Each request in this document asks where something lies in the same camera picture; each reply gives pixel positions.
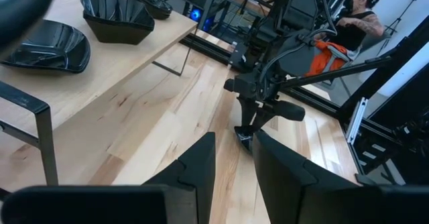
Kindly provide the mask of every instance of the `person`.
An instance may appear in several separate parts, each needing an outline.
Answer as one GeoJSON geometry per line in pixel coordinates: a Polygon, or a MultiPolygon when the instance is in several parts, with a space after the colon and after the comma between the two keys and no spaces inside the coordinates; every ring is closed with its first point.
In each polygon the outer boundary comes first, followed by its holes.
{"type": "MultiPolygon", "coordinates": [[[[354,52],[353,55],[355,57],[366,35],[375,37],[381,37],[383,35],[384,28],[377,15],[371,11],[379,1],[380,0],[353,0],[352,13],[342,16],[334,22],[337,31],[336,36],[328,36],[325,33],[315,35],[316,48],[320,50],[320,53],[313,58],[310,70],[305,76],[314,76],[324,72],[324,69],[332,57],[329,46],[335,47],[339,52],[345,55],[349,55],[348,51],[354,52]],[[321,39],[327,36],[327,42],[321,41],[321,39]]],[[[338,70],[343,67],[344,64],[345,61],[343,59],[335,58],[329,70],[338,70]]]]}
{"type": "MultiPolygon", "coordinates": [[[[383,35],[384,28],[377,15],[371,9],[380,0],[353,0],[353,10],[350,15],[338,18],[334,24],[338,34],[328,36],[329,42],[355,51],[362,44],[367,34],[379,37],[383,35]]],[[[316,40],[327,37],[321,33],[315,36],[316,40]]]]}

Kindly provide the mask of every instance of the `black tray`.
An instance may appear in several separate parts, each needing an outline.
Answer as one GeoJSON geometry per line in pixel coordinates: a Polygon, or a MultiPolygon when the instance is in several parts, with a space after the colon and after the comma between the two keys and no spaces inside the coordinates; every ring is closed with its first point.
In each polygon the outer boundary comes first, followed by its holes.
{"type": "Polygon", "coordinates": [[[136,0],[80,0],[83,18],[100,42],[137,45],[155,27],[145,5],[136,0]]]}
{"type": "Polygon", "coordinates": [[[145,4],[147,11],[155,19],[167,19],[173,11],[173,7],[162,0],[137,0],[145,4]]]}
{"type": "Polygon", "coordinates": [[[20,68],[81,73],[88,65],[90,45],[79,30],[50,20],[40,25],[2,64],[20,68]]]}

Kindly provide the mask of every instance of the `orange jacket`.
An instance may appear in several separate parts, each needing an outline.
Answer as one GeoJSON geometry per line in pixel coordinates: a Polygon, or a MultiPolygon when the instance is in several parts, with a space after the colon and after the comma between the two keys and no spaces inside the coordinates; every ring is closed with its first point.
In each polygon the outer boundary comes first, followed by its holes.
{"type": "MultiPolygon", "coordinates": [[[[322,52],[315,56],[313,62],[310,67],[310,71],[305,74],[305,76],[314,76],[323,72],[324,68],[328,64],[330,57],[332,56],[332,52],[328,49],[328,46],[334,46],[341,53],[346,54],[347,49],[343,46],[331,43],[331,42],[323,42],[317,41],[316,47],[320,49],[322,52]]],[[[341,58],[336,58],[329,70],[338,70],[344,65],[344,60],[341,58]]]]}

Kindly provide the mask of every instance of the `light wood floor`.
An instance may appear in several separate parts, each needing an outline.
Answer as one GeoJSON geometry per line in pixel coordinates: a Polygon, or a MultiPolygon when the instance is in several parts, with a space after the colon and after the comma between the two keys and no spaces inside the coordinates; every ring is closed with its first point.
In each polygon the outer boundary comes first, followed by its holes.
{"type": "MultiPolygon", "coordinates": [[[[158,62],[180,69],[186,51],[177,44],[158,62]]],[[[226,66],[193,51],[182,77],[148,66],[115,94],[105,96],[108,104],[91,104],[55,133],[55,139],[69,139],[55,143],[60,183],[141,184],[207,131],[214,131],[217,169],[210,222],[269,223],[253,160],[233,132],[240,124],[240,106],[234,93],[223,90],[232,76],[226,66]]],[[[285,95],[281,98],[297,103],[285,95]]],[[[356,168],[339,123],[305,108],[303,122],[276,117],[264,130],[353,181],[356,168]]],[[[17,190],[43,184],[38,150],[4,133],[0,140],[0,186],[17,190]]]]}

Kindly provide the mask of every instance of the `table leg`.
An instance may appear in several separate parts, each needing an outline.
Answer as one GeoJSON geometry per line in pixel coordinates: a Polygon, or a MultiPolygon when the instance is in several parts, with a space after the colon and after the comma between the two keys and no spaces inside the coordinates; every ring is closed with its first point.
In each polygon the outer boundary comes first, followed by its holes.
{"type": "Polygon", "coordinates": [[[206,22],[208,13],[210,11],[210,8],[212,7],[212,4],[215,0],[206,0],[206,3],[204,4],[204,12],[202,13],[200,23],[198,25],[198,29],[202,30],[204,27],[204,23],[206,22]]]}
{"type": "Polygon", "coordinates": [[[218,22],[218,24],[219,25],[221,25],[222,23],[223,23],[223,20],[225,19],[225,17],[227,16],[227,14],[228,14],[228,11],[229,11],[229,7],[231,6],[231,2],[228,2],[227,3],[227,5],[225,6],[225,8],[223,9],[223,12],[222,12],[222,15],[221,15],[221,17],[219,18],[219,22],[218,22]]]}
{"type": "MultiPolygon", "coordinates": [[[[198,31],[198,25],[196,26],[194,34],[196,34],[197,31],[198,31]]],[[[156,62],[156,61],[153,61],[152,64],[159,66],[159,67],[163,68],[164,70],[167,70],[168,72],[175,74],[176,76],[182,76],[183,70],[185,69],[185,66],[186,66],[186,62],[188,61],[188,56],[189,56],[190,50],[191,50],[191,47],[189,47],[189,49],[188,49],[188,53],[186,54],[185,61],[183,62],[183,66],[182,66],[182,69],[180,72],[177,72],[177,71],[175,71],[175,70],[173,70],[167,66],[164,66],[163,64],[160,64],[159,62],[156,62]]]]}
{"type": "Polygon", "coordinates": [[[36,125],[38,129],[39,150],[40,155],[42,156],[46,184],[58,185],[54,140],[52,137],[52,121],[49,108],[36,114],[36,125]]]}

